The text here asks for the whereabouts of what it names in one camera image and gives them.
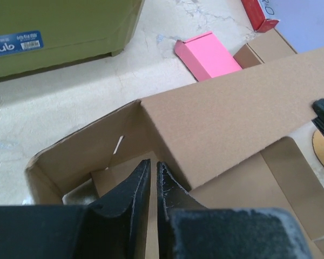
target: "round cardboard disc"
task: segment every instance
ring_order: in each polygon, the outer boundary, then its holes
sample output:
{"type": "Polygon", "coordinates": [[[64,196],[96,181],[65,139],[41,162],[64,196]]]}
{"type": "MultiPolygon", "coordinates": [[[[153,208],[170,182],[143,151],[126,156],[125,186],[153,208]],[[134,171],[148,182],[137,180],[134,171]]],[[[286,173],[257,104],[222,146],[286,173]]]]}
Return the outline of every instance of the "round cardboard disc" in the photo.
{"type": "Polygon", "coordinates": [[[312,143],[315,155],[324,166],[324,136],[318,129],[313,134],[312,143]]]}

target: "cardboard box lid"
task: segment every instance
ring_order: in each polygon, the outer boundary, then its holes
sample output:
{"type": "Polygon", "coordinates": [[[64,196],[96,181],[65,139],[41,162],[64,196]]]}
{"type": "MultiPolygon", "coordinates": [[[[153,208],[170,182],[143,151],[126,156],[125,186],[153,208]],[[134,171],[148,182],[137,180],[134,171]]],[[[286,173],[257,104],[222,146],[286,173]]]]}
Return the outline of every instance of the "cardboard box lid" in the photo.
{"type": "Polygon", "coordinates": [[[324,48],[164,92],[142,106],[191,188],[315,117],[324,48]]]}
{"type": "Polygon", "coordinates": [[[297,52],[293,47],[276,29],[272,29],[246,43],[234,59],[242,68],[248,68],[294,54],[297,52]]]}

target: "blue label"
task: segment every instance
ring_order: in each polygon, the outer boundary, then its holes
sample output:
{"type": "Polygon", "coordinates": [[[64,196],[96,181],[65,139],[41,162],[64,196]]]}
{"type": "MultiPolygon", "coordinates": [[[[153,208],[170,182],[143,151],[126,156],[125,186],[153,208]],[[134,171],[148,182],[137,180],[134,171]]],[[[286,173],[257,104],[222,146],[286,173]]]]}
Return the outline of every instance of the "blue label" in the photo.
{"type": "Polygon", "coordinates": [[[0,36],[0,56],[43,48],[39,31],[27,31],[0,36]]]}

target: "red box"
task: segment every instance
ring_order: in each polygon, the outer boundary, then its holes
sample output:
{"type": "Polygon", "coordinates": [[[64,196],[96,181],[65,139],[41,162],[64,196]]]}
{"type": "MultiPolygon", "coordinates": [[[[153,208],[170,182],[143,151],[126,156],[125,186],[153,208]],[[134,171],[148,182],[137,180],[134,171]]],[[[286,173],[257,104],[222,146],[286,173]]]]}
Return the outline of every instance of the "red box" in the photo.
{"type": "Polygon", "coordinates": [[[253,30],[267,32],[274,28],[280,20],[275,16],[273,0],[241,0],[251,21],[253,30]]]}

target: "pink box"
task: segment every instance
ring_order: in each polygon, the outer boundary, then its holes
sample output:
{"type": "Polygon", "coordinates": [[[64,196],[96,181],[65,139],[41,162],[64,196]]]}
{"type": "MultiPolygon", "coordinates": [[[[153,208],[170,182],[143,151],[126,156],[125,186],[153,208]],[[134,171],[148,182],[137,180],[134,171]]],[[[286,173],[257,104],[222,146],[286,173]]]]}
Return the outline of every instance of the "pink box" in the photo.
{"type": "Polygon", "coordinates": [[[279,23],[273,9],[273,1],[270,0],[241,0],[251,21],[252,28],[256,32],[267,32],[279,23]]]}
{"type": "Polygon", "coordinates": [[[212,32],[178,40],[174,50],[198,81],[242,69],[212,32]]]}

